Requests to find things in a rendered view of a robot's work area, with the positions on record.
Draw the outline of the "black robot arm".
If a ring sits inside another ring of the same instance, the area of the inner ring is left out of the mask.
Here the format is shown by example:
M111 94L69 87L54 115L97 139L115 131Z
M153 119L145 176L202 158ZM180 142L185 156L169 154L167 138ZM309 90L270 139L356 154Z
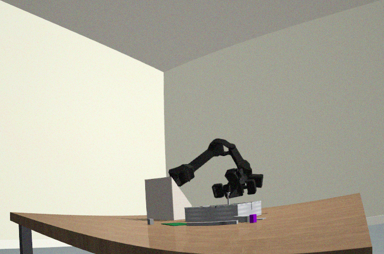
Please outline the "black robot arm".
M229 149L229 151L224 151L224 146ZM194 172L203 166L207 161L212 157L217 156L226 156L231 155L237 168L232 168L227 170L225 177L229 182L238 181L242 182L244 180L253 179L255 180L256 187L262 188L263 175L262 174L252 174L252 169L247 160L244 160L237 150L235 144L229 143L223 139L214 139L208 149L192 160L189 164L182 164L177 168L172 168L169 170L169 177L171 176L178 187L181 187L192 178L194 178ZM227 184L229 184L229 182Z

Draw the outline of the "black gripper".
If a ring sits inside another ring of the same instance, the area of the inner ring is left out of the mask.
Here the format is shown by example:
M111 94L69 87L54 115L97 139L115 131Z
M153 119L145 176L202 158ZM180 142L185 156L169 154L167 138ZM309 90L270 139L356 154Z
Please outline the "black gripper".
M245 185L246 183L246 185ZM214 184L212 186L212 191L215 198L221 198L226 197L227 199L227 192L229 193L229 198L233 197L239 197L243 196L244 189L247 189L247 194L255 194L256 193L256 183L253 179L244 180L242 178L242 182L239 183L238 181L229 182L229 184Z

